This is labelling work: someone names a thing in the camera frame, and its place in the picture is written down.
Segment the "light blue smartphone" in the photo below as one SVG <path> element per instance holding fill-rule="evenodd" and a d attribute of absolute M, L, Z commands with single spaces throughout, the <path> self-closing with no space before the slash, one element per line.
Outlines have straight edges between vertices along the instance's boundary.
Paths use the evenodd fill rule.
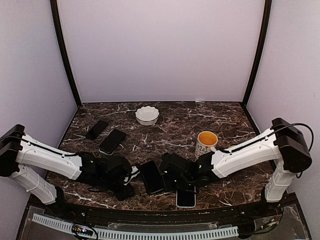
<path fill-rule="evenodd" d="M 196 206 L 195 189 L 178 189 L 176 191 L 176 206 L 178 208 L 194 208 Z"/>

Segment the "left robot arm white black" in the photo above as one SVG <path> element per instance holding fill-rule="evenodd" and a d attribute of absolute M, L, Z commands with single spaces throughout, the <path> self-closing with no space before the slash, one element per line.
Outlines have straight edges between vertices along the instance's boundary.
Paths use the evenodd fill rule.
<path fill-rule="evenodd" d="M 110 190 L 119 201 L 135 196 L 130 184 L 133 167 L 122 156 L 95 157 L 85 151 L 71 153 L 41 143 L 17 124 L 0 137 L 0 175 L 20 184 L 60 218 L 67 218 L 70 206 L 64 192 L 44 180 L 32 167 L 55 172 L 78 183 Z"/>

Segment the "purple smartphone dark screen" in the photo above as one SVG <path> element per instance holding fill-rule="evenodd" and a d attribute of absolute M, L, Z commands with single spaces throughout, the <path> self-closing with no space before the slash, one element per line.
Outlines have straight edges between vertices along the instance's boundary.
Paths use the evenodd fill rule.
<path fill-rule="evenodd" d="M 142 175 L 146 192 L 149 195 L 153 195 L 164 190 L 163 178 L 153 160 L 142 164 L 139 170 Z"/>

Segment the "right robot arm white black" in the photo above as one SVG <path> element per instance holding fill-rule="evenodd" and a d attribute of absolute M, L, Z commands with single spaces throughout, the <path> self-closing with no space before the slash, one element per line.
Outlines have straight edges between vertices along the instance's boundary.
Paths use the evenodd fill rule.
<path fill-rule="evenodd" d="M 272 126 L 258 136 L 234 147 L 212 150 L 196 161 L 175 153 L 165 153 L 159 170 L 175 189 L 204 187 L 242 169 L 274 160 L 276 169 L 264 187 L 263 200 L 255 205 L 255 213 L 266 217 L 275 208 L 297 174 L 312 164 L 310 147 L 298 123 L 278 117 Z"/>

